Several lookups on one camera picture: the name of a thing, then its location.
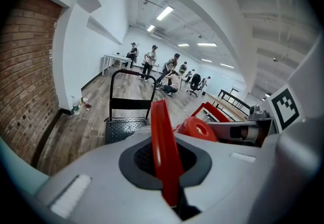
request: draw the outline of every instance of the man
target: man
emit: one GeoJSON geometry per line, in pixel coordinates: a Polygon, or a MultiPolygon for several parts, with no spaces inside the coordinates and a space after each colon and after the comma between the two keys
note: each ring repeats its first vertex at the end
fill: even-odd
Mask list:
{"type": "Polygon", "coordinates": [[[171,85],[164,85],[163,87],[157,87],[158,90],[166,92],[167,95],[172,95],[179,89],[180,85],[180,76],[176,71],[171,71],[168,75],[165,76],[172,81],[171,85]]]}
{"type": "Polygon", "coordinates": [[[131,68],[133,68],[134,67],[133,63],[134,63],[135,58],[137,57],[138,51],[137,51],[135,42],[131,43],[131,45],[132,45],[132,49],[130,52],[128,52],[126,57],[131,58],[131,60],[132,60],[131,68]]]}
{"type": "Polygon", "coordinates": [[[208,76],[207,79],[204,78],[204,79],[201,81],[201,88],[200,88],[200,91],[203,90],[203,88],[205,87],[205,85],[208,86],[208,85],[207,85],[207,81],[208,81],[210,78],[211,78],[211,77],[208,76]]]}
{"type": "Polygon", "coordinates": [[[179,54],[175,54],[172,59],[170,59],[168,62],[164,64],[162,74],[156,80],[156,84],[159,84],[167,74],[171,73],[171,70],[174,70],[176,68],[179,57],[180,57],[179,54]]]}
{"type": "Polygon", "coordinates": [[[191,79],[191,76],[192,76],[192,72],[189,71],[188,74],[186,75],[186,77],[188,77],[187,80],[186,80],[186,84],[189,83],[189,81],[191,79]]]}
{"type": "MultiPolygon", "coordinates": [[[[157,60],[156,50],[157,50],[157,46],[153,45],[152,51],[147,52],[144,55],[145,64],[144,64],[144,68],[143,68],[143,74],[146,74],[146,70],[147,70],[147,74],[150,75],[152,67],[157,60]]],[[[144,79],[144,76],[138,77],[138,80],[143,80],[143,79],[144,79]]]]}
{"type": "Polygon", "coordinates": [[[179,69],[179,74],[181,74],[181,76],[184,75],[184,73],[187,71],[187,62],[184,62],[179,69]]]}

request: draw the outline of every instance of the wooden floor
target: wooden floor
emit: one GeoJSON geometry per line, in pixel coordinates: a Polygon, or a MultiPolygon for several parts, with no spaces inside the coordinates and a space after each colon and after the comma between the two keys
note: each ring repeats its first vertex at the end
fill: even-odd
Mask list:
{"type": "MultiPolygon", "coordinates": [[[[109,91],[111,75],[115,67],[105,71],[104,76],[97,77],[83,91],[83,97],[88,98],[92,107],[89,111],[83,105],[79,115],[62,115],[55,125],[40,157],[38,170],[53,175],[70,164],[84,153],[104,145],[105,123],[109,116],[109,91]]],[[[153,88],[152,79],[147,83],[136,79],[137,76],[117,74],[114,82],[113,96],[127,99],[150,99],[153,88]]],[[[181,91],[168,96],[157,90],[154,101],[166,99],[170,119],[173,126],[182,123],[203,102],[204,96],[199,93],[198,98],[189,95],[186,91],[190,89],[182,81],[181,91]]],[[[141,117],[145,116],[146,110],[113,110],[113,117],[141,117]]],[[[208,118],[204,113],[198,115],[204,121],[208,118]]]]}

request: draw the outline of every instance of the black baseboard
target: black baseboard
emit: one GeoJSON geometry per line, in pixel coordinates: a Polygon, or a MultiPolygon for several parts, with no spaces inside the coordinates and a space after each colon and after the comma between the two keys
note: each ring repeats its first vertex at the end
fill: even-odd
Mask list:
{"type": "Polygon", "coordinates": [[[92,83],[99,75],[102,74],[102,71],[100,73],[98,73],[95,77],[93,77],[90,81],[88,81],[82,88],[81,91],[83,91],[90,83],[92,83]]]}
{"type": "Polygon", "coordinates": [[[37,169],[37,165],[38,165],[38,162],[39,162],[39,159],[41,157],[41,154],[43,152],[43,149],[45,147],[45,144],[47,142],[47,140],[49,139],[51,133],[52,133],[52,130],[54,129],[56,123],[59,121],[60,117],[62,116],[62,109],[60,109],[56,115],[54,116],[52,122],[49,124],[49,126],[47,127],[47,129],[45,130],[45,132],[43,133],[42,137],[40,138],[37,146],[36,146],[36,149],[35,149],[35,152],[34,152],[34,155],[32,156],[32,159],[31,159],[31,162],[30,162],[30,165],[33,167],[33,168],[36,168],[37,169]]]}
{"type": "Polygon", "coordinates": [[[64,113],[64,114],[67,114],[67,115],[74,115],[74,111],[73,111],[73,109],[68,110],[68,109],[64,109],[64,108],[62,108],[62,109],[60,109],[60,111],[61,111],[62,113],[64,113]]]}

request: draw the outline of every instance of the white table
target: white table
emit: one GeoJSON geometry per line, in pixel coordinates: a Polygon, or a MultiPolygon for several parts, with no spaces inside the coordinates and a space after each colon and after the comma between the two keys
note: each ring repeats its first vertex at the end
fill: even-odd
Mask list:
{"type": "Polygon", "coordinates": [[[158,64],[154,64],[153,67],[152,67],[152,70],[153,70],[153,68],[154,68],[155,66],[156,66],[156,70],[155,70],[155,77],[156,77],[156,76],[158,76],[158,73],[159,73],[158,69],[160,68],[160,65],[158,65],[158,64]]]}
{"type": "Polygon", "coordinates": [[[120,61],[120,64],[119,64],[119,68],[120,69],[122,67],[122,63],[123,62],[128,62],[127,70],[129,70],[130,67],[131,67],[132,60],[130,58],[127,58],[126,56],[116,55],[116,54],[104,55],[103,61],[102,61],[102,75],[104,75],[104,71],[105,71],[105,68],[106,67],[107,68],[110,68],[111,67],[111,61],[112,61],[112,59],[115,59],[115,60],[119,60],[120,61]]]}

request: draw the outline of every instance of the black pants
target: black pants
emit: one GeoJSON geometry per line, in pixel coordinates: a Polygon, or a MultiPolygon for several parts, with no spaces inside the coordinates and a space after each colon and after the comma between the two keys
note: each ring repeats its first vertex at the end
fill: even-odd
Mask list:
{"type": "Polygon", "coordinates": [[[150,75],[152,67],[153,67],[153,65],[150,65],[148,62],[145,62],[144,68],[143,68],[143,74],[145,74],[146,70],[147,70],[147,74],[150,75]]]}
{"type": "Polygon", "coordinates": [[[136,55],[130,55],[129,58],[131,58],[132,62],[131,62],[131,67],[133,66],[134,60],[136,58],[136,55]]]}
{"type": "Polygon", "coordinates": [[[162,79],[164,78],[164,76],[166,76],[168,73],[170,73],[169,70],[166,69],[166,67],[163,68],[162,74],[161,76],[156,80],[156,83],[158,84],[159,82],[162,81],[162,79]]]}
{"type": "Polygon", "coordinates": [[[173,88],[173,87],[171,87],[169,85],[164,85],[163,91],[167,92],[167,93],[169,93],[169,92],[175,93],[175,92],[178,91],[178,89],[175,89],[175,88],[173,88]]]}

